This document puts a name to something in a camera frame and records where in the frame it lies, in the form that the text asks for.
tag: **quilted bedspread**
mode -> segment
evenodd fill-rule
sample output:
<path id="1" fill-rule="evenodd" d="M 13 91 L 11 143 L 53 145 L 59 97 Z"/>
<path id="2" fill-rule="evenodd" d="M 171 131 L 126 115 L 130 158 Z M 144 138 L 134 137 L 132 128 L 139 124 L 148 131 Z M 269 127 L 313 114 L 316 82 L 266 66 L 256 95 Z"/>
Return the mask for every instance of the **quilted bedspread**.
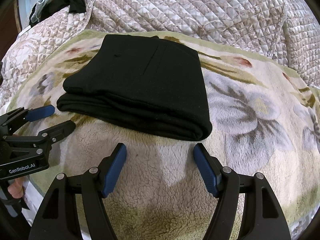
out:
<path id="1" fill-rule="evenodd" d="M 320 84 L 320 25 L 304 0 L 96 0 L 89 26 L 172 31 L 255 51 Z"/>
<path id="2" fill-rule="evenodd" d="M 8 111 L 56 106 L 65 93 L 65 78 L 96 55 L 105 35 L 85 30 L 62 45 L 24 82 Z M 198 51 L 213 127 L 202 143 L 210 155 L 238 173 L 265 174 L 295 239 L 320 203 L 319 90 L 313 88 L 318 92 L 312 93 L 296 71 L 256 53 L 173 32 L 132 35 L 157 35 Z M 104 200 L 118 239 L 203 238 L 217 200 L 207 192 L 193 161 L 196 142 L 149 135 L 58 110 L 25 125 L 19 134 L 35 135 L 69 119 L 76 123 L 76 130 L 54 145 L 50 168 L 30 176 L 42 195 L 58 173 L 83 173 L 123 142 L 127 160 L 113 194 Z M 38 209 L 40 202 L 28 187 L 26 200 L 31 210 Z M 243 206 L 241 195 L 231 239 L 237 238 Z M 85 231 L 83 208 L 78 210 Z"/>

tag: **fleece blanket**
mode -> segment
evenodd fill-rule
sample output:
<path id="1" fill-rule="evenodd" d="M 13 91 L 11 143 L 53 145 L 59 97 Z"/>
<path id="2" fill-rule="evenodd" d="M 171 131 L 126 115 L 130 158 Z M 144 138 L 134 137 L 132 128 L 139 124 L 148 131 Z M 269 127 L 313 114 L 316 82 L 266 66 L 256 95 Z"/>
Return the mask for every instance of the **fleece blanket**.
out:
<path id="1" fill-rule="evenodd" d="M 105 35 L 85 30 L 62 45 L 23 83 L 8 111 L 56 106 L 64 94 L 64 79 L 94 57 Z M 198 51 L 213 126 L 202 143 L 210 155 L 238 173 L 265 174 L 294 239 L 301 231 L 296 225 L 302 221 L 308 225 L 306 217 L 320 203 L 318 96 L 294 70 L 257 53 L 172 32 L 130 35 L 157 35 Z M 193 161 L 196 142 L 144 134 L 58 110 L 25 125 L 19 134 L 34 135 L 69 119 L 76 123 L 76 130 L 54 145 L 50 168 L 30 176 L 41 195 L 58 173 L 81 174 L 123 142 L 127 160 L 113 194 L 104 200 L 119 240 L 202 239 L 217 201 L 206 191 Z M 237 238 L 243 206 L 241 196 L 231 239 Z"/>

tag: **human hand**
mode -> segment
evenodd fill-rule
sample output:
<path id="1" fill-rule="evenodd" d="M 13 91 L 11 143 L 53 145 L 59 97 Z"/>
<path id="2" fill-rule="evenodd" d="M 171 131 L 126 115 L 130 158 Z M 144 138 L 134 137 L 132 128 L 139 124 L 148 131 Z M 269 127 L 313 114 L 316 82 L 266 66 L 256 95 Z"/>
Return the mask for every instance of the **human hand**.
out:
<path id="1" fill-rule="evenodd" d="M 8 192 L 12 195 L 13 198 L 22 198 L 23 197 L 23 178 L 17 178 L 14 180 L 8 187 Z"/>

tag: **black pants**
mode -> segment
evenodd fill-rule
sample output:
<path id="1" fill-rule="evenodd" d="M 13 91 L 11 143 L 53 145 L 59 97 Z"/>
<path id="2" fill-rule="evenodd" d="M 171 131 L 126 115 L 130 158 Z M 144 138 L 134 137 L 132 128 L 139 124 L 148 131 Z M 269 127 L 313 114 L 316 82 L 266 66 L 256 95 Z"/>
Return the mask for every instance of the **black pants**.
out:
<path id="1" fill-rule="evenodd" d="M 198 53 L 173 41 L 106 35 L 63 88 L 61 111 L 180 140 L 203 140 L 212 131 Z"/>

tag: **silver bolt head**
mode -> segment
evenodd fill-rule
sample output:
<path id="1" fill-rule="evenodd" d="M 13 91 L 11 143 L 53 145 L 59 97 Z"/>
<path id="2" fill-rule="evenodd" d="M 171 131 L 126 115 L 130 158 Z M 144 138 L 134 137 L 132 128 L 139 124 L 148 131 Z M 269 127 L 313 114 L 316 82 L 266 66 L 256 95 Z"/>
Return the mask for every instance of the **silver bolt head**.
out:
<path id="1" fill-rule="evenodd" d="M 226 166 L 226 167 L 223 167 L 222 170 L 225 172 L 225 173 L 230 173 L 231 172 L 231 168 Z"/>
<path id="2" fill-rule="evenodd" d="M 63 179 L 64 178 L 64 174 L 63 173 L 59 173 L 58 175 L 57 175 L 57 179 Z"/>
<path id="3" fill-rule="evenodd" d="M 263 179 L 263 178 L 264 178 L 263 174 L 260 173 L 260 172 L 258 172 L 258 173 L 256 174 L 256 176 L 257 176 L 258 179 Z"/>
<path id="4" fill-rule="evenodd" d="M 90 170 L 89 170 L 90 173 L 94 174 L 94 173 L 97 173 L 98 172 L 98 168 L 97 167 L 92 167 Z"/>

